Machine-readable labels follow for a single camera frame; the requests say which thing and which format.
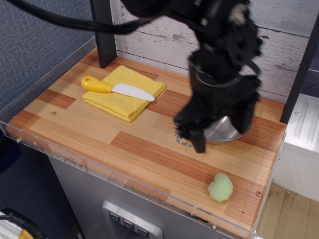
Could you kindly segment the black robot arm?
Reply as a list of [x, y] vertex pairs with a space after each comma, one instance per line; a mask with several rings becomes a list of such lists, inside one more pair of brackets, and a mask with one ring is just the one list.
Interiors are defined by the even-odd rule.
[[126, 0], [132, 15], [167, 16], [194, 31], [199, 49], [189, 57], [192, 97], [175, 116], [177, 133], [205, 152], [204, 131], [224, 117], [240, 134], [251, 127], [260, 70], [252, 61], [262, 39], [247, 0]]

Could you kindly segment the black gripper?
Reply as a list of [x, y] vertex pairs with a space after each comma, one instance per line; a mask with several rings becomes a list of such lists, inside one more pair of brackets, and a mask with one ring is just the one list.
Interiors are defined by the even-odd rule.
[[201, 53], [189, 57], [191, 100], [175, 116], [177, 134], [188, 141], [197, 153], [205, 153], [204, 129], [207, 123], [230, 118], [235, 129], [244, 135], [251, 127], [254, 108], [259, 99], [261, 81], [255, 75], [239, 75], [226, 63], [200, 63]]

